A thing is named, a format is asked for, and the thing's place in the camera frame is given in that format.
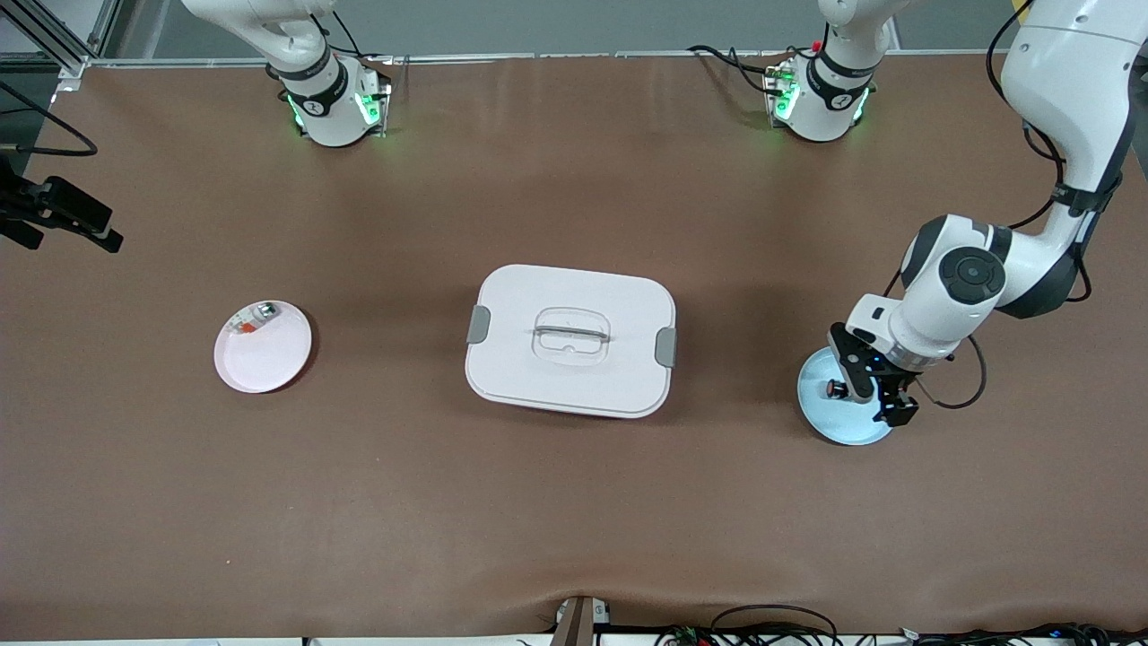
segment electronic wires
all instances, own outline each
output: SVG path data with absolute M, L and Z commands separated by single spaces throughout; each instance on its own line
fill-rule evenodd
M 92 156 L 92 155 L 94 155 L 95 153 L 99 151 L 99 148 L 95 147 L 95 142 L 93 142 L 91 139 L 88 139 L 87 137 L 85 137 L 83 132 L 80 132 L 79 130 L 76 130 L 69 123 L 67 123 L 62 118 L 57 117 L 56 115 L 52 114 L 51 111 L 48 111 L 47 108 L 41 107 L 36 101 L 33 101 L 33 100 L 29 99 L 28 96 L 21 94 L 11 85 L 8 85 L 7 83 L 0 80 L 0 89 L 3 89 L 5 92 L 11 94 L 13 98 L 15 98 L 16 100 L 18 100 L 21 103 L 24 103 L 25 106 L 28 106 L 28 108 L 16 108 L 16 109 L 13 109 L 13 110 L 5 110 L 5 114 L 14 114 L 14 112 L 28 111 L 28 110 L 37 111 L 41 116 L 44 116 L 44 118 L 51 120 L 52 123 L 59 125 L 60 127 L 63 127 L 72 137 L 79 139 L 80 143 L 84 143 L 84 149 L 82 149 L 82 150 L 71 149 L 71 148 L 41 148 L 39 146 L 24 146 L 22 143 L 9 145 L 9 146 L 7 146 L 7 149 L 15 150 L 17 153 L 31 153 L 31 154 L 39 154 L 39 155 L 56 155 L 56 156 L 61 156 L 61 157 L 90 157 L 90 156 Z

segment metal frame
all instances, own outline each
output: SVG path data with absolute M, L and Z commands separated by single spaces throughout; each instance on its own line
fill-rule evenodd
M 0 0 L 0 13 L 36 42 L 64 72 L 78 77 L 95 52 L 40 0 Z

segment white plate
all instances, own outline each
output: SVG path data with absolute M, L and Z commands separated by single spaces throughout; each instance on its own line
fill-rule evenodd
M 216 337 L 216 372 L 240 392 L 271 392 L 298 375 L 311 356 L 311 322 L 297 306 L 279 299 L 279 316 L 248 335 L 234 335 L 226 322 Z

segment brown table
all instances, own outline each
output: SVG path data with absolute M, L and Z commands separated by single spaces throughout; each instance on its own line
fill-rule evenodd
M 57 111 L 99 156 L 31 176 L 99 195 L 126 243 L 0 244 L 0 638 L 532 631 L 574 593 L 618 622 L 794 602 L 848 631 L 1145 623 L 1134 162 L 1095 296 L 991 320 L 979 405 L 866 449 L 797 411 L 801 363 L 920 224 L 1013 221 L 1052 184 L 979 57 L 879 80 L 814 145 L 696 60 L 414 67 L 387 138 L 323 149 L 262 70 L 88 71 Z M 471 305 L 513 262 L 665 283 L 666 406 L 616 422 L 471 392 Z M 266 297 L 320 343 L 294 387 L 245 396 L 211 344 Z M 965 397 L 975 365 L 936 394 Z

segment gray latch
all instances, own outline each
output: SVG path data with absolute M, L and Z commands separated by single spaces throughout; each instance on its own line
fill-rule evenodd
M 677 359 L 677 330 L 662 328 L 653 342 L 653 360 L 660 366 L 673 368 Z
M 467 345 L 481 344 L 487 341 L 490 332 L 490 310 L 481 304 L 471 310 L 471 329 L 466 332 Z

